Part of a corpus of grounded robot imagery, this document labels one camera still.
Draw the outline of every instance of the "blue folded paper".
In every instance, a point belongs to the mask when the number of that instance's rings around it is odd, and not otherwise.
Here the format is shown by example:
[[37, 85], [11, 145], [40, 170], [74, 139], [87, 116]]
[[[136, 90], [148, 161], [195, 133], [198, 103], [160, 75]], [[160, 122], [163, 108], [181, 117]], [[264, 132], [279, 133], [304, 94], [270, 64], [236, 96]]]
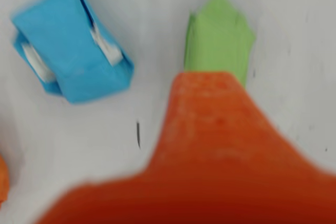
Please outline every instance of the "blue folded paper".
[[12, 18], [14, 47], [48, 93], [86, 102], [130, 86], [134, 65], [87, 0], [40, 0]]

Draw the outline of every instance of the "orange origami piece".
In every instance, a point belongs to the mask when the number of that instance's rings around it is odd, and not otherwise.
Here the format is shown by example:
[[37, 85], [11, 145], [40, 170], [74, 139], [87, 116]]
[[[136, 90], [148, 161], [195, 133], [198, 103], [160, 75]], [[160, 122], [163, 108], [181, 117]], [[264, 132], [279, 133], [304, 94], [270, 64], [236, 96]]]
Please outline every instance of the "orange origami piece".
[[296, 152], [228, 73], [174, 81], [147, 169], [85, 185], [38, 224], [336, 223], [336, 179]]
[[9, 192], [8, 168], [5, 161], [0, 156], [0, 208], [1, 204], [7, 200], [8, 192]]

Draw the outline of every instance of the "green folded paper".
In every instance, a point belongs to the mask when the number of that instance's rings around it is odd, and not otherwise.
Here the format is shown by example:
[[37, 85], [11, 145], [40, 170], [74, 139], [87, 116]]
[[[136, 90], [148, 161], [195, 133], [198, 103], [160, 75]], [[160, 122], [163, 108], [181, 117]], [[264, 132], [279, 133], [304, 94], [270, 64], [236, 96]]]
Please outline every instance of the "green folded paper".
[[255, 41], [246, 18], [229, 0], [210, 0], [189, 19], [185, 71], [228, 71], [245, 86]]

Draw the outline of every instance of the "white paper flap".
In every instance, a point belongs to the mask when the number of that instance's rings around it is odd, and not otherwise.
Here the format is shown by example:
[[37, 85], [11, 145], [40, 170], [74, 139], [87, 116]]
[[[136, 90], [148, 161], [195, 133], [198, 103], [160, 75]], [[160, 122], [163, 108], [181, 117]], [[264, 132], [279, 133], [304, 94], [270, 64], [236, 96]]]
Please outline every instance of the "white paper flap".
[[37, 51], [34, 49], [34, 47], [32, 47], [32, 45], [22, 43], [22, 48], [23, 51], [25, 52], [29, 64], [35, 70], [35, 72], [41, 78], [42, 81], [44, 82], [56, 81], [55, 74], [43, 62], [40, 55], [38, 55]]
[[95, 43], [100, 47], [105, 57], [109, 63], [114, 66], [122, 60], [122, 52], [120, 49], [109, 44], [100, 34], [99, 29], [96, 24], [93, 25], [93, 30], [91, 30], [92, 37]]

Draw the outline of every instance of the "white table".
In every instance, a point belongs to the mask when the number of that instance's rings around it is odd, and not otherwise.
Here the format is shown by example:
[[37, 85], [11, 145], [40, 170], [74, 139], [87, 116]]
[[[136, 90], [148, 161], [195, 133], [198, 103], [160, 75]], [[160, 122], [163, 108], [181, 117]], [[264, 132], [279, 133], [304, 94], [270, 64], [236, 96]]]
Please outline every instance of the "white table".
[[[205, 0], [89, 0], [136, 73], [129, 91], [79, 106], [45, 94], [12, 48], [8, 16], [26, 1], [0, 0], [0, 153], [12, 180], [0, 223], [8, 224], [31, 223], [71, 185], [145, 166], [182, 70], [189, 12]], [[335, 170], [336, 2], [235, 1], [257, 30], [248, 92], [307, 158]]]

